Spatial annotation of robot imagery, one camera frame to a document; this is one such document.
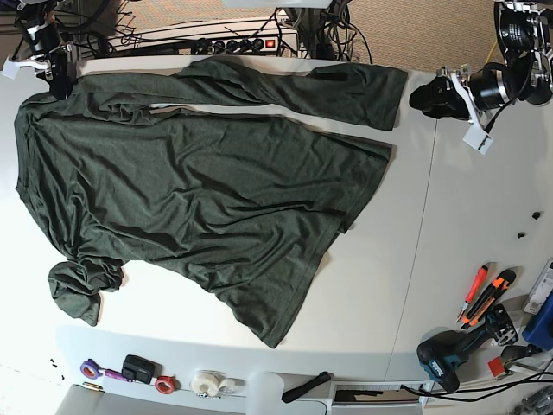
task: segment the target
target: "wrinkled fabric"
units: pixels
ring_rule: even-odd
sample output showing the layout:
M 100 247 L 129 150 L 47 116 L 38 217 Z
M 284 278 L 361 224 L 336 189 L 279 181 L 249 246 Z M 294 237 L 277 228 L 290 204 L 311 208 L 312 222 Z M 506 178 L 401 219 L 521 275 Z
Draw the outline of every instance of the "wrinkled fabric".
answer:
M 29 99 L 16 119 L 17 190 L 67 257 L 48 276 L 53 299 L 95 325 L 99 291 L 118 289 L 121 267 L 141 259 L 195 281 L 276 347 L 322 255 L 375 193 L 390 148 L 286 118 L 149 105 L 275 103 L 387 129 L 403 75 L 338 65 L 275 76 L 206 60 L 175 77 L 86 76 L 65 101 Z

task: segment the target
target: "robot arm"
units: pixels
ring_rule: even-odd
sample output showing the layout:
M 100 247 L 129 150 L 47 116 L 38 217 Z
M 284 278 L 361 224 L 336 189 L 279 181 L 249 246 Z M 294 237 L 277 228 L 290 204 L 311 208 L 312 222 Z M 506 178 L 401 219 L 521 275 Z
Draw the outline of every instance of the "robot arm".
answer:
M 34 67 L 36 76 L 50 85 L 50 92 L 57 99 L 65 99 L 73 89 L 73 82 L 67 75 L 68 53 L 71 42 L 61 38 L 54 19 L 55 0 L 25 0 L 17 6 L 15 26 L 29 45 L 30 57 L 15 61 L 12 56 L 6 61 L 8 72 L 19 67 Z
M 460 71 L 443 67 L 432 82 L 411 94 L 410 105 L 432 118 L 469 120 L 481 125 L 486 135 L 501 109 L 516 100 L 547 104 L 553 96 L 553 10 L 543 4 L 553 1 L 496 0 L 494 25 L 505 62 L 487 63 L 476 73 L 471 73 L 468 65 Z M 468 99 L 463 98 L 459 85 Z M 491 121 L 484 122 L 495 109 L 499 110 Z

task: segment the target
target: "red tape roll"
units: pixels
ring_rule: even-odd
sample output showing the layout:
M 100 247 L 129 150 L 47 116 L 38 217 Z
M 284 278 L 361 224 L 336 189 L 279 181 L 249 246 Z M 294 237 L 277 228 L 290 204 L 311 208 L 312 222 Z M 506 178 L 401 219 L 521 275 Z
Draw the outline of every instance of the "red tape roll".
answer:
M 170 395 L 175 391 L 175 379 L 169 376 L 160 376 L 156 379 L 156 390 L 159 393 Z

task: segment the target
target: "carpet floor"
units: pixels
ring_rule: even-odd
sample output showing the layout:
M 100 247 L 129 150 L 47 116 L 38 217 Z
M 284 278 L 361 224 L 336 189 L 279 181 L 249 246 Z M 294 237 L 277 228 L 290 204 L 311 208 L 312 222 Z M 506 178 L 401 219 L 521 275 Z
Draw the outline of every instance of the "carpet floor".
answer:
M 86 2 L 90 14 L 98 0 Z M 230 9 L 221 0 L 141 0 L 125 2 L 116 16 L 108 10 L 104 19 L 122 19 L 140 29 L 180 22 L 269 16 L 273 9 Z M 469 63 L 474 71 L 485 63 L 495 42 L 493 0 L 353 0 L 352 22 L 367 38 L 374 63 L 390 67 L 434 72 L 447 65 Z M 353 57 L 368 62 L 365 45 L 355 40 Z M 499 61 L 496 51 L 494 61 Z

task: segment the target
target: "masking tape roll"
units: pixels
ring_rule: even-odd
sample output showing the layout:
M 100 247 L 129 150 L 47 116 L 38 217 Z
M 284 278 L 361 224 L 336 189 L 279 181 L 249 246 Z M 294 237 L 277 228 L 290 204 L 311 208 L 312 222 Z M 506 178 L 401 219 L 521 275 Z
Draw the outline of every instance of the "masking tape roll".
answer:
M 170 395 L 175 391 L 175 380 L 168 376 L 160 376 L 156 379 L 156 390 L 159 393 Z
M 196 393 L 207 393 L 209 397 L 215 397 L 219 393 L 219 380 L 209 373 L 198 373 L 190 382 L 190 387 Z
M 100 376 L 100 366 L 98 366 L 92 359 L 89 359 L 80 365 L 80 372 L 88 379 L 94 380 Z

